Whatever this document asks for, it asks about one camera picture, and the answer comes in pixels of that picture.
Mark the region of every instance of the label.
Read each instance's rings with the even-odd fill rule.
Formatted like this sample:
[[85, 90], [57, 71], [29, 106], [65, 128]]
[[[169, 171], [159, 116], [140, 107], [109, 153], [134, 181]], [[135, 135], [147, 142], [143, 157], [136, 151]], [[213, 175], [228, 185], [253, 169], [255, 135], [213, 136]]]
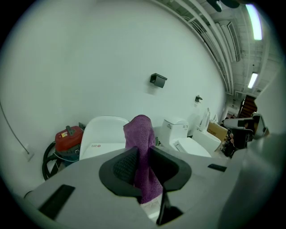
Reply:
[[212, 130], [210, 130], [210, 129], [207, 129], [207, 131], [208, 131], [210, 134], [212, 134], [213, 136], [216, 135], [216, 132], [214, 132], [214, 131], [212, 131]]
[[62, 133], [62, 137], [63, 137], [63, 138], [66, 137], [66, 136], [67, 136], [67, 131], [64, 132], [64, 133]]

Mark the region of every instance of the wall outlet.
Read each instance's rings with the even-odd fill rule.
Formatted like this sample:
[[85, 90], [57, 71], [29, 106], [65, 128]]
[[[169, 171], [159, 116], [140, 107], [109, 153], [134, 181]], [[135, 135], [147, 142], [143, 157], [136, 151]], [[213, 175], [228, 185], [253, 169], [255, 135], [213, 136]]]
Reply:
[[22, 153], [24, 154], [25, 158], [29, 162], [31, 158], [34, 156], [34, 153], [31, 151], [28, 144], [24, 145], [24, 147], [26, 148], [27, 151], [23, 149]]

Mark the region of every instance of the wall-mounted holder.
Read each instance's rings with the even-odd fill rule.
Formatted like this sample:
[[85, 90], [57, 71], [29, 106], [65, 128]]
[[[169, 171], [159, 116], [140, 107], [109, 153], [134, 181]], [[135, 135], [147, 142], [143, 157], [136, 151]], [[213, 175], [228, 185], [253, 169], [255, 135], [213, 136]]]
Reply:
[[200, 102], [200, 100], [202, 100], [202, 98], [199, 95], [197, 95], [196, 98], [195, 98], [195, 101], [196, 102]]
[[153, 83], [157, 87], [163, 88], [166, 80], [166, 77], [154, 73], [151, 75], [150, 83]]

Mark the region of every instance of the ceiling beam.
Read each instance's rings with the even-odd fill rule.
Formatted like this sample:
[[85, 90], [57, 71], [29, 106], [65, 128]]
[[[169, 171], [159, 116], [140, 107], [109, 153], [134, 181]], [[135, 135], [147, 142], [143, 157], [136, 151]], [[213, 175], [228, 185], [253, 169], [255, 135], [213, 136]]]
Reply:
[[241, 92], [241, 91], [236, 91], [235, 97], [237, 97], [236, 95], [237, 95], [238, 93], [240, 93], [240, 94], [242, 94], [242, 95], [250, 95], [250, 96], [252, 96], [252, 97], [254, 97], [254, 98], [257, 98], [257, 95], [255, 95], [255, 94], [245, 93], [245, 92]]
[[231, 59], [229, 57], [228, 51], [227, 51], [227, 46], [223, 40], [222, 35], [220, 34], [218, 28], [216, 27], [213, 19], [210, 17], [210, 15], [207, 13], [207, 11], [201, 6], [201, 4], [199, 4], [196, 0], [189, 0], [189, 2], [191, 2], [195, 7], [197, 7], [197, 9], [203, 14], [203, 16], [208, 20], [209, 24], [211, 25], [211, 27], [213, 28], [215, 35], [218, 37], [219, 42], [221, 43], [221, 46], [223, 47], [223, 52], [224, 55], [227, 58], [227, 64], [228, 64], [228, 71], [230, 74], [230, 78], [231, 78], [231, 93], [234, 95], [234, 89], [233, 89], [233, 77], [232, 77], [232, 68], [231, 68]]
[[268, 57], [269, 57], [269, 50], [270, 50], [270, 38], [269, 36], [264, 36], [261, 64], [259, 66], [258, 79], [256, 80], [254, 87], [257, 87], [259, 85], [260, 80], [263, 77], [263, 74], [265, 72], [265, 68], [267, 65]]
[[229, 79], [229, 74], [228, 74], [228, 71], [227, 71], [227, 63], [225, 61], [225, 58], [224, 58], [224, 55], [223, 55], [223, 52], [222, 52], [222, 49], [220, 48], [219, 46], [219, 43], [218, 41], [216, 40], [215, 36], [213, 35], [213, 33], [211, 32], [210, 28], [206, 25], [206, 23], [203, 21], [203, 19], [189, 6], [187, 5], [183, 0], [175, 0], [181, 7], [187, 9], [194, 17], [196, 17], [196, 19], [198, 20], [198, 22], [205, 28], [205, 30], [207, 31], [207, 33], [209, 34], [212, 42], [214, 43], [214, 46], [217, 50], [217, 52], [219, 53], [219, 56], [223, 62], [223, 65], [224, 65], [224, 68], [225, 68], [225, 71], [227, 73], [227, 81], [228, 81], [228, 87], [229, 87], [229, 91], [230, 91], [230, 79]]
[[[234, 82], [234, 84], [237, 84], [237, 85], [241, 85], [241, 86], [243, 86], [243, 84], [241, 84], [241, 83], [236, 83], [236, 82]], [[254, 91], [256, 91], [257, 89], [259, 89], [259, 90], [263, 90], [263, 88], [262, 87], [258, 87], [258, 86], [253, 86], [252, 88], [254, 88], [255, 90]]]
[[152, 2], [152, 3], [154, 3], [154, 4], [156, 4], [156, 5], [158, 5], [158, 6], [160, 6], [160, 7], [162, 7], [162, 8], [164, 8], [164, 9], [166, 9], [167, 11], [169, 11], [170, 13], [174, 14], [176, 17], [178, 17], [179, 19], [181, 19], [181, 21], [184, 22], [184, 23], [199, 37], [199, 39], [205, 44], [205, 46], [206, 46], [206, 48], [208, 49], [210, 55], [211, 55], [212, 58], [214, 59], [214, 62], [215, 62], [215, 64], [216, 64], [218, 70], [219, 70], [220, 73], [221, 73], [221, 78], [222, 78], [223, 81], [224, 81], [225, 88], [226, 88], [226, 91], [227, 91], [227, 83], [226, 83], [226, 80], [225, 80], [224, 77], [223, 77], [223, 74], [222, 74], [221, 69], [220, 69], [220, 67], [219, 67], [219, 65], [218, 65], [218, 62], [215, 60], [215, 57], [214, 57], [214, 55], [212, 54], [211, 50], [210, 50], [209, 47], [206, 45], [206, 42], [203, 40], [203, 38], [201, 37], [201, 35], [196, 31], [196, 29], [194, 28], [194, 26], [193, 26], [191, 23], [188, 23], [188, 22], [186, 21], [186, 19], [183, 18], [183, 17], [182, 17], [180, 14], [178, 14], [176, 11], [174, 11], [174, 10], [171, 9], [170, 7], [164, 5], [163, 3], [158, 2], [157, 0], [149, 0], [149, 1]]
[[247, 23], [246, 23], [246, 20], [245, 20], [245, 16], [244, 16], [244, 12], [242, 11], [242, 7], [240, 7], [240, 13], [241, 13], [241, 16], [243, 18], [243, 21], [244, 21], [244, 25], [245, 25], [245, 29], [246, 29], [246, 35], [247, 35], [247, 43], [248, 43], [248, 65], [247, 65], [247, 71], [246, 71], [246, 77], [245, 77], [245, 80], [244, 80], [244, 85], [246, 84], [247, 82], [247, 79], [248, 79], [248, 74], [249, 74], [249, 68], [250, 68], [250, 41], [249, 41], [249, 33], [248, 33], [248, 28], [247, 28]]

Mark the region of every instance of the cardboard box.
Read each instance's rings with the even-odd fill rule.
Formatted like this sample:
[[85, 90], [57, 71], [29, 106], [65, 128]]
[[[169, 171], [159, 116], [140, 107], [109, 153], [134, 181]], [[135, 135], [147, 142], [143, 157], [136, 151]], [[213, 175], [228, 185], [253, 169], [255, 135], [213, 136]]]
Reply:
[[216, 136], [218, 139], [221, 140], [221, 142], [224, 142], [224, 139], [227, 135], [227, 129], [218, 125], [217, 123], [213, 123], [210, 121], [209, 126], [207, 128], [207, 131], [212, 134], [213, 136]]

